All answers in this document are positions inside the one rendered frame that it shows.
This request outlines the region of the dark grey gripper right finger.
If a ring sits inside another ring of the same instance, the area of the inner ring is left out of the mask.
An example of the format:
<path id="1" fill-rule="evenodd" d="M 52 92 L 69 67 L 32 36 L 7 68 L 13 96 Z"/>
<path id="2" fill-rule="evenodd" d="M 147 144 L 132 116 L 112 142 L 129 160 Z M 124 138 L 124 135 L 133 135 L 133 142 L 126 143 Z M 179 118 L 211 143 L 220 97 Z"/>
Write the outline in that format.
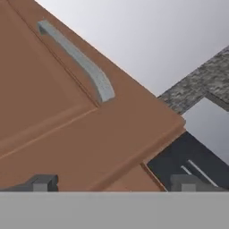
<path id="1" fill-rule="evenodd" d="M 171 191 L 226 191 L 222 187 L 203 182 L 197 176 L 191 174 L 173 174 L 170 180 Z"/>

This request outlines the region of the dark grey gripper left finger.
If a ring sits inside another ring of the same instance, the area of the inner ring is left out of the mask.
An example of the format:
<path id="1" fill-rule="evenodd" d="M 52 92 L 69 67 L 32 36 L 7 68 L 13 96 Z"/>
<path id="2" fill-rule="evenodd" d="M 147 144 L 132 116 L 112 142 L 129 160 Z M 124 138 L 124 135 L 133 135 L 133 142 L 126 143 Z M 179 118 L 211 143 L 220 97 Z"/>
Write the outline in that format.
<path id="1" fill-rule="evenodd" d="M 36 174 L 24 183 L 3 188 L 0 191 L 58 191 L 58 175 Z"/>

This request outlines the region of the brown wooden cabinet door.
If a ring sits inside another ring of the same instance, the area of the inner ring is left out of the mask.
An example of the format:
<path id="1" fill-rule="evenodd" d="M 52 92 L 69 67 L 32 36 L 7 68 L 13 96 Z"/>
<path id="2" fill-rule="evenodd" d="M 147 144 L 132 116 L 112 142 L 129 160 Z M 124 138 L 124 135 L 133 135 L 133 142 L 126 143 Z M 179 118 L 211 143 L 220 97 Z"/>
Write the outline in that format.
<path id="1" fill-rule="evenodd" d="M 106 74 L 88 74 L 47 34 L 47 20 Z M 103 191 L 184 132 L 184 119 L 35 0 L 0 0 L 0 189 L 57 174 L 60 191 Z"/>

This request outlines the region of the brown wooden cabinet frame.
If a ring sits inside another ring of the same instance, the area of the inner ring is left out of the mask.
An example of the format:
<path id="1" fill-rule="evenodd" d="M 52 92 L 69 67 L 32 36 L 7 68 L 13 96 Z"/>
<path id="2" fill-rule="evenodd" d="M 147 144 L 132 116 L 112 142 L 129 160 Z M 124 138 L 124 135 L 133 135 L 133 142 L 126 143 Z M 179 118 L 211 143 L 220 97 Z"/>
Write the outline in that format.
<path id="1" fill-rule="evenodd" d="M 105 191 L 166 191 L 166 188 L 145 163 L 140 163 Z"/>

